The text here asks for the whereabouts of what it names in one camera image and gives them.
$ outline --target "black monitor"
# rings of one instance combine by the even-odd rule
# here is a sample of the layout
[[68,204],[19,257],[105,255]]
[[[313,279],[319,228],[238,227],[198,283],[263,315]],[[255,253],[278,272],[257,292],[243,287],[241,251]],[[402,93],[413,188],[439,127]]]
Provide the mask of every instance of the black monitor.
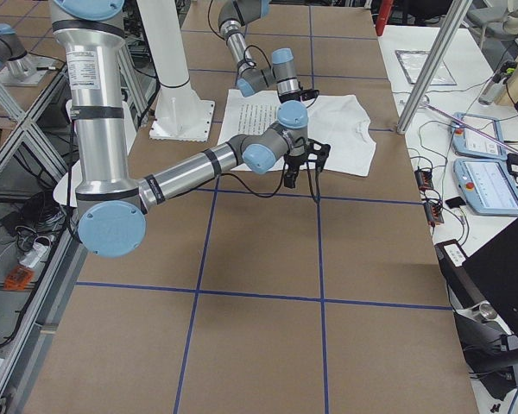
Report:
[[463,267],[518,336],[518,218],[466,259]]

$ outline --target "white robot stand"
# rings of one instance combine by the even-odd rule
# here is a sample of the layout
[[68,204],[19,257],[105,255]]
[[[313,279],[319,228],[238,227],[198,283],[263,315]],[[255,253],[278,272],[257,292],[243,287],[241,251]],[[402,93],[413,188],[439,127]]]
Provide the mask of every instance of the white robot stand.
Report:
[[202,101],[190,85],[174,1],[138,0],[161,90],[149,136],[159,140],[207,141],[213,101]]

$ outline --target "white desk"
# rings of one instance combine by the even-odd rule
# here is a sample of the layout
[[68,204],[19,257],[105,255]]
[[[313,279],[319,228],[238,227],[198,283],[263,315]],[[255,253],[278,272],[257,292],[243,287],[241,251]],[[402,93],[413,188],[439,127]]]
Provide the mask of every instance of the white desk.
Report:
[[[379,42],[393,92],[408,92],[412,90],[412,86],[407,82],[401,65],[396,58],[395,50],[430,50],[437,33],[437,28],[386,27],[383,37],[379,38]],[[482,83],[492,75],[489,64],[467,29],[460,29],[457,32],[447,55],[444,57],[444,62],[457,81],[457,85],[430,87],[428,89],[429,91],[454,91],[449,93],[428,93],[433,106],[449,114],[453,114],[454,112],[469,112],[471,114],[493,116],[498,119],[510,118],[511,116],[517,115],[515,109],[511,107],[496,105],[484,107],[478,103],[477,96],[482,90],[483,85],[479,85],[468,91],[463,91],[473,85]],[[400,101],[406,101],[407,98],[407,93],[394,93],[395,104],[399,113],[403,110],[403,104],[400,103]],[[406,133],[407,146],[414,148],[420,155],[432,160],[435,166],[443,165],[445,160],[443,160],[442,157],[426,151],[420,145],[418,129],[429,121],[441,121],[445,124],[449,123],[449,120],[430,110],[419,110],[414,117],[411,127]],[[502,121],[501,125],[505,140],[518,141],[518,116]],[[431,148],[442,154],[448,152],[451,136],[449,128],[446,125],[436,122],[427,124],[422,129],[421,136],[424,147]],[[411,156],[417,154],[414,150],[411,151]],[[461,195],[452,173],[452,162],[456,158],[458,158],[458,156],[452,150],[449,151],[449,163],[445,170],[445,175],[444,168],[436,168],[433,171],[433,183],[436,190],[442,194],[444,200]],[[417,161],[418,160],[412,160],[414,166],[417,165]],[[426,161],[422,161],[420,165],[427,166],[427,163]],[[470,224],[470,235],[463,245],[464,251],[467,254],[474,253],[493,235],[514,220],[513,217],[478,216],[474,214],[468,206],[463,207],[463,211]],[[434,243],[453,238],[458,239],[461,235],[462,226],[455,217],[444,211],[444,220],[445,224],[436,226],[434,230]],[[477,404],[480,412],[489,412],[493,404],[500,402],[494,400],[479,381],[472,381],[472,387],[477,396]],[[502,404],[501,412],[506,412],[513,394],[514,392],[509,393]],[[514,413],[518,414],[518,401]]]

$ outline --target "label on robot arm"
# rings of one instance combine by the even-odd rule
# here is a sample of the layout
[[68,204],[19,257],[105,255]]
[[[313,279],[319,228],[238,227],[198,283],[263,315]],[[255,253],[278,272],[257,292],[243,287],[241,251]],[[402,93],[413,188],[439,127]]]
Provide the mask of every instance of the label on robot arm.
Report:
[[463,252],[460,251],[460,248],[456,244],[447,244],[444,246],[445,251],[449,255],[449,258],[452,260],[452,263],[455,267],[461,267],[466,260],[463,255]]
[[71,89],[100,89],[98,54],[93,51],[67,53]]

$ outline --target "red tube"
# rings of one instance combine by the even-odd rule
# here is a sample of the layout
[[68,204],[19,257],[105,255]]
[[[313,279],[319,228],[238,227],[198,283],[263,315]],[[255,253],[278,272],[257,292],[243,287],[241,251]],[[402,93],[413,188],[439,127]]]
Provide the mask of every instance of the red tube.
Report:
[[383,30],[388,22],[389,15],[391,15],[391,8],[394,6],[394,0],[383,0],[380,6],[380,14],[376,19],[376,34],[383,35]]

